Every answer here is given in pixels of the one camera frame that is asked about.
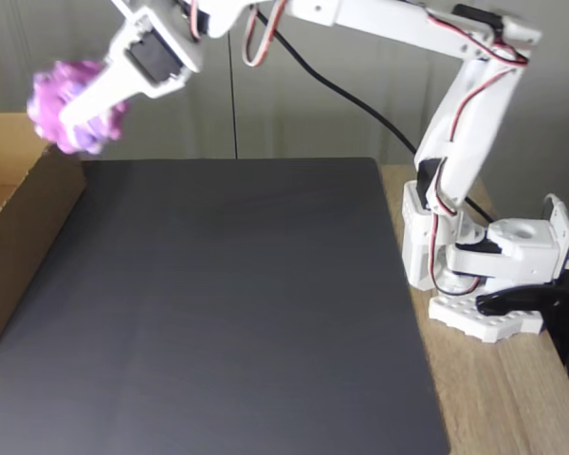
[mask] wooden table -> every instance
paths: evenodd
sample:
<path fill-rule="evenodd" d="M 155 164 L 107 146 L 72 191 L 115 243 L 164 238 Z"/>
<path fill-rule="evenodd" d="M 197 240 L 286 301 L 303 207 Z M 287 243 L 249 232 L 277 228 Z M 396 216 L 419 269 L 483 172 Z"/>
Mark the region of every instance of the wooden table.
<path fill-rule="evenodd" d="M 386 166 L 382 176 L 402 246 L 403 184 L 414 170 Z M 477 187 L 472 196 L 492 212 L 485 188 Z M 432 293 L 411 294 L 451 453 L 569 454 L 569 379 L 550 336 L 484 344 L 428 319 Z"/>

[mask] black mat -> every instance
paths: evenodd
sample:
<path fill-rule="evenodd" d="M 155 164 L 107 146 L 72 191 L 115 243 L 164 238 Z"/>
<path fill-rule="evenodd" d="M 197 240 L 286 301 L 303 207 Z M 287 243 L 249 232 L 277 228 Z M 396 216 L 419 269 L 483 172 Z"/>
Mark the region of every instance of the black mat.
<path fill-rule="evenodd" d="M 0 342 L 0 455 L 448 452 L 373 161 L 88 179 Z"/>

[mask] cable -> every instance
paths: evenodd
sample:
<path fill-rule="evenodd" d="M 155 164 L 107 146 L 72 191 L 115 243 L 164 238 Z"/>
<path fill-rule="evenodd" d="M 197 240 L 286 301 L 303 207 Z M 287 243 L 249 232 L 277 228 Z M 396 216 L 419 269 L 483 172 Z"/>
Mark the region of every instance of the cable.
<path fill-rule="evenodd" d="M 438 169 L 436 170 L 436 177 L 434 178 L 434 195 L 436 196 L 436 202 L 438 202 L 438 205 L 442 210 L 444 210 L 449 216 L 456 216 L 457 210 L 451 209 L 447 204 L 445 204 L 440 195 L 440 177 L 443 173 L 443 167 L 445 166 L 446 162 L 447 159 L 443 158 L 443 160 L 438 165 Z"/>
<path fill-rule="evenodd" d="M 259 9 L 257 9 L 257 16 L 256 17 L 265 26 L 267 25 L 267 18 L 263 15 L 262 12 L 259 11 Z M 395 135 L 396 138 L 407 148 L 407 150 L 409 150 L 409 152 L 411 152 L 412 155 L 417 154 L 417 149 L 415 148 L 415 146 L 411 143 L 410 140 L 407 139 L 407 137 L 398 128 L 396 128 L 396 126 L 393 123 L 391 123 L 387 118 L 382 116 L 377 110 L 375 110 L 369 104 L 367 104 L 366 102 L 364 102 L 362 100 L 359 100 L 357 97 L 355 97 L 351 93 L 346 92 L 344 89 L 342 89 L 338 85 L 335 85 L 334 83 L 332 83 L 331 81 L 326 79 L 318 71 L 316 71 L 312 66 L 309 65 L 309 63 L 302 57 L 302 55 L 295 49 L 295 47 L 293 47 L 293 45 L 290 42 L 288 42 L 288 40 L 281 34 L 281 32 L 278 31 L 278 29 L 274 29 L 274 38 L 276 38 L 276 40 L 284 47 L 284 49 L 291 55 L 291 57 L 293 57 L 293 59 L 310 76 L 312 76 L 318 82 L 320 82 L 321 84 L 323 84 L 327 88 L 330 88 L 335 93 L 344 97 L 348 101 L 352 102 L 355 106 L 359 107 L 364 112 L 369 114 L 371 117 L 373 117 L 375 120 L 377 120 L 383 126 L 385 126 L 388 130 L 390 130 L 392 132 L 392 134 Z M 489 223 L 493 223 L 493 221 L 494 221 L 493 218 L 491 216 L 489 216 L 483 209 L 481 209 L 481 207 L 476 202 L 474 202 L 471 198 L 467 197 L 466 202 L 468 203 L 469 206 L 471 206 L 474 210 L 476 210 L 476 212 L 479 215 L 481 215 L 483 218 L 485 218 L 485 220 L 487 220 Z"/>
<path fill-rule="evenodd" d="M 436 288 L 436 290 L 438 292 L 440 292 L 441 294 L 444 294 L 444 295 L 450 296 L 450 297 L 467 296 L 468 294 L 471 294 L 472 292 L 474 292 L 476 290 L 476 288 L 478 287 L 478 285 L 481 283 L 480 277 L 477 277 L 476 280 L 474 280 L 474 283 L 472 284 L 472 286 L 467 291 L 464 291 L 464 292 L 448 292 L 448 291 L 445 291 L 444 289 L 442 289 L 438 285 L 438 282 L 436 282 L 436 275 L 434 274 L 434 263 L 436 260 L 436 238 L 438 236 L 438 223 L 439 223 L 439 218 L 438 218 L 438 215 L 435 213 L 432 216 L 432 234 L 431 234 L 431 238 L 430 238 L 429 258 L 428 258 L 428 270 L 430 272 L 430 279 L 432 281 L 432 284 Z"/>
<path fill-rule="evenodd" d="M 285 12 L 286 2 L 287 0 L 277 0 L 277 3 L 272 9 L 272 12 L 269 16 L 269 21 L 267 21 L 267 24 L 264 23 L 266 25 L 266 30 L 262 36 L 262 40 L 259 44 L 259 48 L 257 49 L 257 53 L 252 58 L 250 57 L 250 45 L 253 41 L 253 33 L 255 31 L 255 25 L 257 23 L 257 16 L 260 12 L 257 5 L 252 5 L 250 7 L 250 15 L 247 21 L 247 28 L 245 30 L 243 45 L 243 62 L 245 62 L 247 66 L 255 68 L 261 65 L 266 59 L 267 50 L 269 49 L 269 45 L 274 39 L 274 32 L 276 31 L 276 27 L 280 22 L 283 12 Z"/>
<path fill-rule="evenodd" d="M 476 211 L 479 215 L 481 215 L 489 224 L 494 223 L 495 220 L 491 215 L 489 215 L 486 211 L 484 211 L 481 206 L 476 204 L 472 199 L 469 197 L 466 198 L 466 203 L 471 206 L 474 211 Z"/>
<path fill-rule="evenodd" d="M 196 42 L 200 41 L 200 32 L 198 31 L 198 0 L 190 2 L 190 33 Z"/>
<path fill-rule="evenodd" d="M 483 93 L 485 90 L 487 90 L 491 85 L 493 85 L 494 83 L 500 81 L 504 76 L 506 76 L 507 74 L 511 73 L 512 71 L 514 71 L 513 69 L 507 69 L 506 71 L 502 71 L 501 73 L 496 74 L 495 76 L 493 76 L 491 79 L 489 79 L 488 81 L 484 82 L 482 85 L 479 85 L 478 87 L 476 87 L 474 90 L 472 90 L 470 93 L 467 94 L 467 96 L 464 98 L 464 100 L 462 101 L 462 103 L 459 105 L 459 107 L 457 108 L 457 112 L 455 113 L 455 117 L 453 117 L 453 124 L 451 125 L 451 133 L 450 133 L 450 141 L 453 142 L 453 140 L 455 139 L 455 133 L 457 132 L 457 125 L 459 124 L 459 120 L 460 117 L 462 116 L 462 113 L 464 112 L 464 109 L 466 109 L 466 107 L 468 106 L 468 104 L 479 94 Z"/>
<path fill-rule="evenodd" d="M 525 68 L 528 64 L 529 64 L 529 59 L 527 59 L 524 55 L 522 55 L 521 53 L 519 53 L 514 47 L 512 47 L 511 45 L 507 45 L 506 43 L 498 43 L 496 44 L 497 47 L 501 47 L 507 50 L 512 50 L 512 53 L 514 53 L 516 60 L 511 60 L 511 59 L 507 59 L 505 57 L 502 57 L 501 55 L 496 54 L 495 52 L 493 52 L 491 49 L 489 49 L 486 45 L 484 45 L 483 43 L 481 43 L 480 41 L 474 39 L 472 36 L 470 36 L 468 33 L 464 32 L 461 28 L 450 24 L 449 22 L 445 22 L 442 19 L 438 19 L 437 17 L 433 16 L 427 9 L 426 9 L 426 13 L 428 14 L 428 19 L 430 21 L 432 21 L 433 23 L 437 24 L 440 27 L 443 28 L 447 28 L 455 33 L 457 33 L 458 35 L 463 36 L 464 38 L 466 38 L 468 41 L 470 41 L 471 43 L 473 43 L 475 46 L 479 47 L 481 50 L 483 50 L 487 55 L 489 55 L 491 58 L 497 60 L 498 62 L 501 62 L 503 64 L 508 64 L 510 66 L 516 66 L 516 67 L 520 67 L 520 68 Z"/>

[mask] robotic arm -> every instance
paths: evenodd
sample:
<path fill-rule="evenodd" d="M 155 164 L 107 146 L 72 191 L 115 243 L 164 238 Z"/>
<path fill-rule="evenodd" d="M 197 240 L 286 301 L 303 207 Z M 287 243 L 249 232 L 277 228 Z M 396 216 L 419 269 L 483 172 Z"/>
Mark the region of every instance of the robotic arm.
<path fill-rule="evenodd" d="M 203 66 L 203 37 L 219 38 L 251 7 L 271 0 L 112 0 L 125 17 L 101 74 L 62 111 L 84 123 L 144 93 L 159 98 L 185 86 Z M 497 136 L 512 94 L 541 33 L 522 20 L 465 6 L 452 13 L 403 0 L 276 0 L 256 58 L 265 56 L 280 14 L 343 26 L 448 55 L 462 67 L 415 157 L 417 181 L 405 186 L 403 261 L 411 285 L 437 289 L 430 315 L 483 341 L 538 333 L 541 316 L 482 318 L 476 299 L 544 285 L 569 269 L 569 217 L 555 196 L 546 220 L 475 224 L 463 206 Z"/>

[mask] gray wall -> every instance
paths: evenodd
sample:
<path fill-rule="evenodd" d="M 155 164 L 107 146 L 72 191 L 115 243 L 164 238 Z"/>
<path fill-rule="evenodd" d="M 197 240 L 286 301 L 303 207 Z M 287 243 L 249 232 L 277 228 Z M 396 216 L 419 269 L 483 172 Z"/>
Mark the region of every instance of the gray wall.
<path fill-rule="evenodd" d="M 483 172 L 502 215 L 537 215 L 549 191 L 569 203 L 569 0 L 490 3 L 544 30 Z M 23 109 L 33 70 L 57 59 L 99 58 L 120 22 L 109 0 L 0 0 L 0 110 Z M 241 157 L 368 155 L 411 162 L 392 135 L 312 80 L 278 45 L 263 67 L 244 67 L 242 27 L 231 34 Z M 415 143 L 459 67 L 353 30 L 291 18 L 281 30 L 320 72 L 367 100 Z M 228 40 L 206 46 L 201 77 L 163 100 L 136 100 L 125 139 L 104 157 L 233 157 Z"/>

